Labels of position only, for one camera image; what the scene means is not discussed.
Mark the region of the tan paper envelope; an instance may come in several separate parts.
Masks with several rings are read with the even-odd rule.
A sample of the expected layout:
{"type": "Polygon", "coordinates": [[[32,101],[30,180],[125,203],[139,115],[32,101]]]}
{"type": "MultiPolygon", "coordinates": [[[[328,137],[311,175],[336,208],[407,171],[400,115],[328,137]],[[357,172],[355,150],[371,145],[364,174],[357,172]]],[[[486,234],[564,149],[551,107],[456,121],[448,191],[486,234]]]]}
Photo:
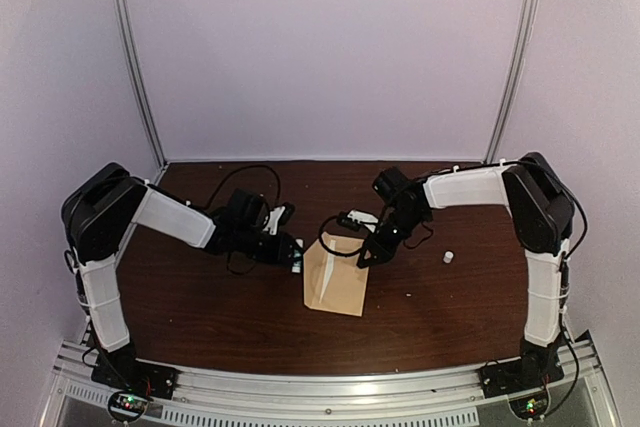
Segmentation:
{"type": "Polygon", "coordinates": [[[312,310],[361,317],[369,269],[357,266],[357,256],[327,252],[316,240],[303,258],[303,300],[312,310]]]}

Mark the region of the white glue stick cap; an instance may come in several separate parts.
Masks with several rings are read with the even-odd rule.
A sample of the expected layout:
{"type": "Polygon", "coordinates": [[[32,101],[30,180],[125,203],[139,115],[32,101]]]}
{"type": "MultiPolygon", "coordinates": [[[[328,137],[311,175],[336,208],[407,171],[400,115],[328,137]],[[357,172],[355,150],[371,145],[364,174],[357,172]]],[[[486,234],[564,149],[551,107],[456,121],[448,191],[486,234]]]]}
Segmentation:
{"type": "Polygon", "coordinates": [[[445,251],[443,254],[443,262],[450,264],[453,261],[454,253],[452,251],[445,251]]]}

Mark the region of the white paper letter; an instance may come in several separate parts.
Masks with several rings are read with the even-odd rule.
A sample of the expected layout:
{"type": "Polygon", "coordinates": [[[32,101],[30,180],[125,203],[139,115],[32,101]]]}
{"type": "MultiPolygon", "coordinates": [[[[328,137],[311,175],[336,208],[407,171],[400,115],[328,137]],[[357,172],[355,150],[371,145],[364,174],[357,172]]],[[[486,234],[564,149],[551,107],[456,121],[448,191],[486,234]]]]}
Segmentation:
{"type": "Polygon", "coordinates": [[[326,306],[357,302],[364,292],[363,271],[356,265],[358,253],[345,257],[336,255],[336,252],[356,251],[361,242],[354,238],[330,236],[325,244],[333,253],[327,254],[320,302],[326,306]]]}

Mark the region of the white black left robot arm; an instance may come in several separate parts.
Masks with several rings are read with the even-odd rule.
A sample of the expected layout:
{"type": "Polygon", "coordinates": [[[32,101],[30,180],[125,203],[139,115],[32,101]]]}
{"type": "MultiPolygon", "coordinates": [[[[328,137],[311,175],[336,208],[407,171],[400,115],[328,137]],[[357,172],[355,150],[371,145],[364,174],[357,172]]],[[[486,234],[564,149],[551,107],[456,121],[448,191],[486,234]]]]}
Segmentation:
{"type": "Polygon", "coordinates": [[[80,305],[98,345],[108,353],[106,376],[123,391],[144,380],[138,362],[122,352],[131,342],[117,280],[117,267],[139,227],[210,255],[242,254],[266,265],[301,269],[304,249],[285,231],[295,207],[272,206],[256,193],[235,189],[226,204],[197,206],[110,162],[63,203],[68,243],[65,257],[78,284],[80,305]]]}

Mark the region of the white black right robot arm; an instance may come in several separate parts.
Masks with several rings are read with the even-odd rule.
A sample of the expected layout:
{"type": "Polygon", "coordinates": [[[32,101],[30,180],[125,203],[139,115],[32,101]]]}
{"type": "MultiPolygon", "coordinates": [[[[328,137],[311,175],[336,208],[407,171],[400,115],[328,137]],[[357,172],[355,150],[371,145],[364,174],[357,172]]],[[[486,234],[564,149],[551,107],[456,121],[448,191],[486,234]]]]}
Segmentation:
{"type": "Polygon", "coordinates": [[[573,219],[584,213],[544,156],[530,152],[512,161],[407,177],[383,170],[373,189],[384,205],[358,250],[361,268],[391,262],[415,229],[440,218],[461,219],[459,240],[468,281],[452,286],[471,300],[450,342],[460,360],[517,354],[519,387],[535,387],[551,371],[563,332],[569,295],[568,263],[578,245],[573,219]]]}

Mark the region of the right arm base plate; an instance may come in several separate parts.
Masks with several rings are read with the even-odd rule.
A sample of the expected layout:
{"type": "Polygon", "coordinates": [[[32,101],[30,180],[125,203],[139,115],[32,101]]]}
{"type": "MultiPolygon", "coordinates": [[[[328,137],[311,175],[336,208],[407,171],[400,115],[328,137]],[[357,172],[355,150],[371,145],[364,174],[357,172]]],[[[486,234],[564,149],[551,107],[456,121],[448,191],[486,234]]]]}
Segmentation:
{"type": "Polygon", "coordinates": [[[558,358],[546,370],[532,359],[490,360],[477,371],[485,398],[506,396],[511,413],[522,421],[542,420],[551,410],[550,384],[564,379],[558,358]]]}

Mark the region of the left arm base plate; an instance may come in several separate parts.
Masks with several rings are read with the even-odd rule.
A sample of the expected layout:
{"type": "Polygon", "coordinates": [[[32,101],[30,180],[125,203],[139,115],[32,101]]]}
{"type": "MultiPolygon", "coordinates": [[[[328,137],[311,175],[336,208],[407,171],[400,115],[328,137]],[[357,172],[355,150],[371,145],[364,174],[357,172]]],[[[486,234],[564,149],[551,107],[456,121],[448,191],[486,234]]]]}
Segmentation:
{"type": "Polygon", "coordinates": [[[175,368],[135,361],[126,375],[105,360],[97,360],[91,380],[115,389],[106,401],[108,414],[116,422],[130,424],[148,413],[155,400],[171,400],[177,385],[175,368]]]}

